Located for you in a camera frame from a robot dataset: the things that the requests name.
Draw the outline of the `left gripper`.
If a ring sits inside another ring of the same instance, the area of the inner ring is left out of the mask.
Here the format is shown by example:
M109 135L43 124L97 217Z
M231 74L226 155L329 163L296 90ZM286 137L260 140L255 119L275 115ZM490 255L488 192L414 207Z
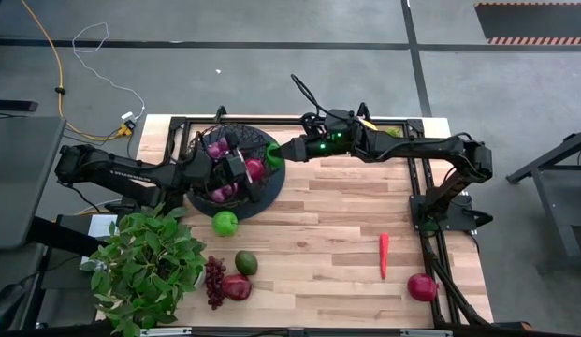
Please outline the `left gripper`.
M225 140L229 150L223 157L215 159L205 148L196 146L191 155L194 159L192 168L198 169L206 188L220 188L237 183L245 185L248 199L257 203L261 199L261 188L258 183L252 182L247 169L245 158L238 149L240 139L236 133L226 133Z

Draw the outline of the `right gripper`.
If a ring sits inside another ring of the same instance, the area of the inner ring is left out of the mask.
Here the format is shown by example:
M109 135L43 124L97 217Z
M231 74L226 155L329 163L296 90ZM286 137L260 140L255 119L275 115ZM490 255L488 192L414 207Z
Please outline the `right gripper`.
M283 147L272 142L269 145L271 160L290 160L294 162L308 162L319 156L319 138L316 136L301 135L291 138Z

